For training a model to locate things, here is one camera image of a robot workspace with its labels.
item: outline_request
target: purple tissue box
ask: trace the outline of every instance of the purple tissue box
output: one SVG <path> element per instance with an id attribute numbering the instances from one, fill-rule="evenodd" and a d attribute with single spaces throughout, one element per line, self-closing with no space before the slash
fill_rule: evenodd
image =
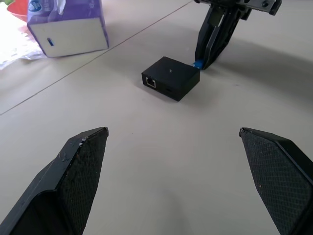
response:
<path id="1" fill-rule="evenodd" d="M 109 47 L 101 0 L 29 0 L 27 27 L 48 57 Z"/>

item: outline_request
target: plastic bag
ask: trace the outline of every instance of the plastic bag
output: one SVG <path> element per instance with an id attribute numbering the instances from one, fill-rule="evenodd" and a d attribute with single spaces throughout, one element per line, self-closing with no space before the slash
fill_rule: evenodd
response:
<path id="1" fill-rule="evenodd" d="M 0 3 L 0 70 L 17 59 L 46 58 L 29 32 L 26 22 L 11 15 Z"/>

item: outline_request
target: red bowl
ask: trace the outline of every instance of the red bowl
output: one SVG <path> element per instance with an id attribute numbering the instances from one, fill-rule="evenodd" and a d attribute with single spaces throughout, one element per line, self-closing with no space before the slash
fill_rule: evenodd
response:
<path id="1" fill-rule="evenodd" d="M 15 0 L 8 5 L 7 10 L 15 17 L 27 22 L 28 0 Z"/>

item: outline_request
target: blue connector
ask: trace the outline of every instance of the blue connector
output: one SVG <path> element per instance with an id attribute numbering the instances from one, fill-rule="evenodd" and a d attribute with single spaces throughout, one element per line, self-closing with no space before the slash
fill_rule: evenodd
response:
<path id="1" fill-rule="evenodd" d="M 197 60 L 196 62 L 194 62 L 192 64 L 192 66 L 202 70 L 202 68 L 203 68 L 203 60 Z"/>

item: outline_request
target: black box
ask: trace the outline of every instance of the black box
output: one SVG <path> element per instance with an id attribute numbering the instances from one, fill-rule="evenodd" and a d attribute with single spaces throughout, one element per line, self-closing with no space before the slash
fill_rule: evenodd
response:
<path id="1" fill-rule="evenodd" d="M 180 101 L 200 81 L 200 69 L 163 57 L 142 73 L 142 82 Z"/>

